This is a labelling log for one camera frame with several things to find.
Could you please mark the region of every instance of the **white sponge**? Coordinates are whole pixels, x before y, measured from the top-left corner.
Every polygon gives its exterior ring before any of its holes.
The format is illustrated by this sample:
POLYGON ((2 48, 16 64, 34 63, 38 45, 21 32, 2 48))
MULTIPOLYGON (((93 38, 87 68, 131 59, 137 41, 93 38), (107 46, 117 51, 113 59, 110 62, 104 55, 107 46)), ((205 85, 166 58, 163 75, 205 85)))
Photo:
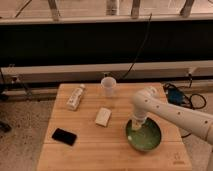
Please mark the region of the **white sponge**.
POLYGON ((107 108, 101 108, 96 116, 95 123, 101 126, 107 126, 109 118, 111 115, 111 110, 107 108))

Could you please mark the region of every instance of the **black trim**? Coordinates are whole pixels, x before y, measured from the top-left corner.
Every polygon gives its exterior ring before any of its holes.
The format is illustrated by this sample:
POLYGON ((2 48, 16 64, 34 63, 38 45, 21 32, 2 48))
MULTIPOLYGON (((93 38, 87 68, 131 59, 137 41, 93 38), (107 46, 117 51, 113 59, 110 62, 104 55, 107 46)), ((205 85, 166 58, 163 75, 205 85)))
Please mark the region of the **black trim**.
MULTIPOLYGON (((129 63, 147 22, 1 25, 0 66, 129 63)), ((151 22, 137 62, 213 60, 213 22, 151 22)))

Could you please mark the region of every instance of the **green bowl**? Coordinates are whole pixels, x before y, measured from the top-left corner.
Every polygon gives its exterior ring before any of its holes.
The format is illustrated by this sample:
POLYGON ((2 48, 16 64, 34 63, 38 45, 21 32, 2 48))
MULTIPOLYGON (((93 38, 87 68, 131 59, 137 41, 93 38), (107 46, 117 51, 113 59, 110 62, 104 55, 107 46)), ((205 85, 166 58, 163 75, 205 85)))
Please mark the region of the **green bowl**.
POLYGON ((126 125, 126 136, 129 143, 139 151, 150 151, 161 142, 161 130, 157 123, 150 118, 137 131, 132 130, 132 120, 126 125))

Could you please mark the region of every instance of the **blue object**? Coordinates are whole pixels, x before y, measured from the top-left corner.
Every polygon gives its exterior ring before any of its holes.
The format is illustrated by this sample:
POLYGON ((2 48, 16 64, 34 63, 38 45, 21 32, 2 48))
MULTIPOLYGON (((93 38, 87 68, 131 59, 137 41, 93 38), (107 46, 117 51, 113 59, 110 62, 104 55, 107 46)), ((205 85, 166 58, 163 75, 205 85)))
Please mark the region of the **blue object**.
POLYGON ((169 89, 168 90, 168 102, 180 106, 183 102, 183 93, 178 91, 177 89, 169 89))

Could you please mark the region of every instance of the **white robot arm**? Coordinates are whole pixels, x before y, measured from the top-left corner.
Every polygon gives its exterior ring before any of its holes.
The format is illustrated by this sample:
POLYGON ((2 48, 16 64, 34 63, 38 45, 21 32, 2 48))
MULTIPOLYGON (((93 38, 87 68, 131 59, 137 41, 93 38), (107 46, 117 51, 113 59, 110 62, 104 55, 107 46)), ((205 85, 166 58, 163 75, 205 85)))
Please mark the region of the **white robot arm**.
POLYGON ((213 145, 213 115, 164 103, 156 97, 157 90, 154 87, 134 94, 133 118, 136 121, 143 123, 147 112, 151 112, 213 145))

